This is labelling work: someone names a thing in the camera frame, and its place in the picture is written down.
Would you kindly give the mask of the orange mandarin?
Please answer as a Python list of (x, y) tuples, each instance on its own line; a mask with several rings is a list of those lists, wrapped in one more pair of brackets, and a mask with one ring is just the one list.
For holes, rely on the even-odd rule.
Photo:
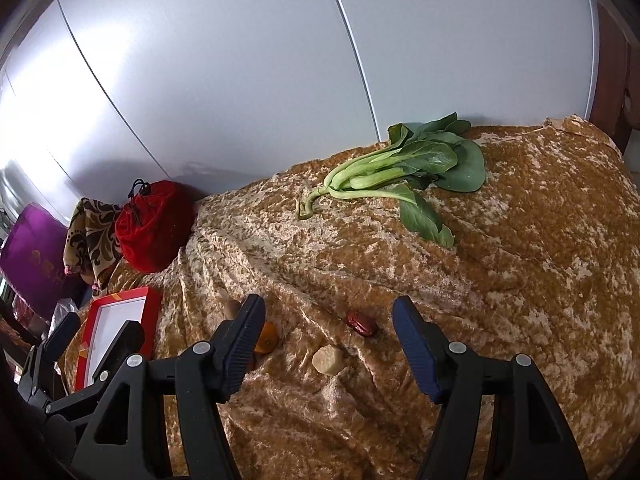
[(261, 356), (265, 356), (277, 348), (279, 340), (280, 337), (277, 326), (267, 321), (264, 326), (262, 326), (262, 331), (260, 332), (258, 341), (256, 342), (254, 352)]

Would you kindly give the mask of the brown longan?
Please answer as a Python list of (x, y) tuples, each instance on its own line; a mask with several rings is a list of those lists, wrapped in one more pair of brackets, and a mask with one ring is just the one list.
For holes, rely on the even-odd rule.
[(229, 299), (224, 305), (224, 316), (227, 320), (234, 320), (238, 316), (241, 308), (242, 304), (238, 300)]

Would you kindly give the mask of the clear plastic bag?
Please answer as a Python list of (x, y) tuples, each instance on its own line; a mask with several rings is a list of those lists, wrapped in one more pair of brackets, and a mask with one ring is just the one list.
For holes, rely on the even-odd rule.
[(50, 321), (49, 336), (51, 336), (55, 329), (63, 322), (66, 315), (70, 313), (78, 313), (78, 307), (75, 301), (72, 298), (62, 298), (58, 300)]

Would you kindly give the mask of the red gift box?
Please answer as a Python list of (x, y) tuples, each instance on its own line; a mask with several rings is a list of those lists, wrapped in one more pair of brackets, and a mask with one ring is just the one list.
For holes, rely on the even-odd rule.
[(137, 353), (149, 359), (153, 353), (154, 336), (162, 293), (152, 287), (139, 287), (113, 292), (93, 299), (84, 334), (81, 337), (75, 390), (91, 386), (99, 362), (127, 321), (137, 321), (144, 333), (143, 344)]

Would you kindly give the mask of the pale sugarcane chunk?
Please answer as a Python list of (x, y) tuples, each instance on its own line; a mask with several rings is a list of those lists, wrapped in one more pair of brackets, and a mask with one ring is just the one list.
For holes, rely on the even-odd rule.
[(341, 349), (327, 344), (316, 351), (311, 359), (314, 369), (323, 375), (335, 376), (345, 366)]

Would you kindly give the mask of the brown floral patterned cloth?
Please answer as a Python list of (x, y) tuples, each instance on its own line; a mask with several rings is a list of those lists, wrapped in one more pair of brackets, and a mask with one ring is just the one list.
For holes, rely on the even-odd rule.
[(122, 258), (115, 222), (122, 208), (83, 197), (70, 219), (63, 250), (66, 275), (79, 275), (92, 288), (93, 296), (102, 295), (113, 271)]

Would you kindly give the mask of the red jujube date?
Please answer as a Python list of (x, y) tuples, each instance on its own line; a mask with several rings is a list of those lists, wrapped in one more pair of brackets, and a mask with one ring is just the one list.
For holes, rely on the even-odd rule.
[(374, 318), (366, 315), (363, 312), (356, 310), (349, 310), (346, 313), (346, 323), (360, 336), (369, 338), (376, 335), (378, 332), (378, 323)]

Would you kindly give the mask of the green bok choy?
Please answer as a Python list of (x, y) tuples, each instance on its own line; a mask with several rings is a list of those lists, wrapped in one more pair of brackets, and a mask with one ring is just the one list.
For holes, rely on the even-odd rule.
[(387, 129), (388, 144), (334, 167), (322, 183), (296, 203), (296, 216), (314, 215), (322, 196), (334, 200), (390, 198), (398, 201), (399, 218), (410, 232), (450, 248), (454, 234), (420, 195), (430, 185), (455, 193), (474, 193), (485, 183), (485, 159), (466, 137), (472, 124), (457, 113), (431, 122), (400, 122)]

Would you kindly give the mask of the brown wooden furniture edge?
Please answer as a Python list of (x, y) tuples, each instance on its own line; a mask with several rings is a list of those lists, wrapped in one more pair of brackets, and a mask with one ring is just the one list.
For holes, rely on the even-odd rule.
[(598, 69), (589, 121), (623, 153), (639, 130), (639, 47), (631, 44), (600, 3)]

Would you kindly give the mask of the red velvet drawstring pouch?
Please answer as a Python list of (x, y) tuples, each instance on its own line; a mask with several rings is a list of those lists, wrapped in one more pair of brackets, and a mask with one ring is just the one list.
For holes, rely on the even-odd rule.
[(163, 271), (188, 241), (194, 220), (194, 199), (185, 185), (134, 180), (115, 221), (122, 256), (138, 272)]

